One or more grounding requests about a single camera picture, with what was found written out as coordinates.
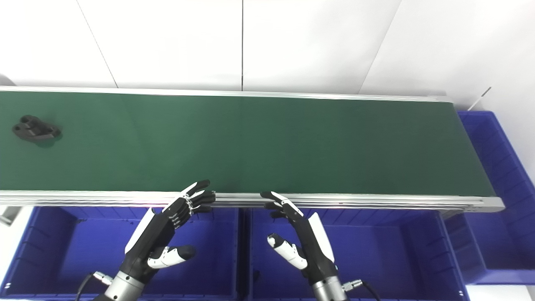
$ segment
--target robotic hand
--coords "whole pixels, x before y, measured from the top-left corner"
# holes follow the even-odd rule
[[[285,217],[294,227],[301,242],[301,247],[285,240],[278,234],[267,236],[270,246],[291,265],[301,270],[303,276],[314,291],[318,301],[348,301],[346,291],[365,285],[361,280],[341,284],[338,279],[338,269],[334,264],[334,254],[331,243],[325,233],[318,213],[307,219],[303,213],[287,198],[269,191],[260,194],[263,198],[274,202],[265,203],[266,209],[274,210],[270,216],[274,219]]]
[[[169,203],[161,213],[149,208],[125,247],[125,260],[113,278],[95,275],[109,284],[104,294],[96,301],[135,301],[144,286],[161,268],[184,262],[195,255],[195,248],[168,246],[174,232],[183,226],[195,213],[211,211],[210,204],[216,200],[214,191],[202,190],[210,185],[209,180],[193,183]]]

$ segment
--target cable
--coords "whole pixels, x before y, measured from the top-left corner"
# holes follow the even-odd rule
[[[368,291],[375,298],[375,300],[381,301],[379,294],[377,294],[377,292],[371,287],[371,285],[368,282],[362,281],[362,286],[368,289]]]
[[[78,288],[78,292],[76,293],[76,298],[74,299],[74,301],[80,301],[80,296],[82,295],[82,290],[83,290],[84,287],[86,287],[87,282],[91,278],[93,278],[93,273],[87,274],[86,278],[82,281],[82,283],[80,284],[80,287]]]

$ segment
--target cable connector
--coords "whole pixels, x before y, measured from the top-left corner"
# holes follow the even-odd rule
[[[106,285],[110,285],[111,282],[113,281],[113,278],[102,273],[102,272],[99,272],[99,271],[96,271],[93,273],[93,277],[97,278],[100,282],[106,284]]]
[[[343,291],[347,292],[347,291],[356,289],[361,285],[362,285],[362,280],[357,279],[357,280],[349,281],[349,282],[342,284],[342,289]]]

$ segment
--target blue storage crate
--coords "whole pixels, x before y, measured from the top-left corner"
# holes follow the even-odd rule
[[[35,208],[0,296],[8,299],[72,301],[85,276],[96,270],[112,277],[146,208]],[[238,209],[214,208],[192,216],[170,245],[194,245],[197,254],[160,270],[140,300],[235,300]],[[97,280],[82,299],[105,291]]]
[[[434,211],[305,209],[318,212],[330,238],[340,281],[363,279],[383,300],[468,300],[443,221]],[[308,281],[267,243],[276,232],[299,244],[285,219],[249,214],[249,301],[315,300]],[[372,300],[365,288],[348,293]]]
[[[498,120],[488,111],[459,116],[506,209],[466,213],[446,227],[466,283],[535,284],[535,189]]]

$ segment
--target black mechanical part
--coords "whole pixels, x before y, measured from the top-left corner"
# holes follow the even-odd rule
[[[24,115],[20,123],[12,128],[19,138],[27,141],[42,141],[55,138],[61,134],[60,129],[32,115]]]

